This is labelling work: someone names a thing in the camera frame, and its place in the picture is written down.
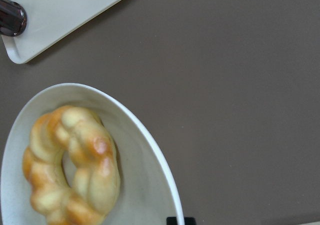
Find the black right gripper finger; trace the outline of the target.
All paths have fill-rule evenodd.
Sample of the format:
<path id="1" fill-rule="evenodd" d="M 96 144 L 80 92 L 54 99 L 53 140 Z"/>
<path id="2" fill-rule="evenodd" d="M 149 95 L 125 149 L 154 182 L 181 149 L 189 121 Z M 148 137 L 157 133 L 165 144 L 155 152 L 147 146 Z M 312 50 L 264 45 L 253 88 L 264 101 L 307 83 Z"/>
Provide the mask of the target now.
<path id="1" fill-rule="evenodd" d="M 176 216 L 166 218 L 166 225 L 197 225 L 194 217 L 184 217 L 183 221 L 179 221 Z"/>

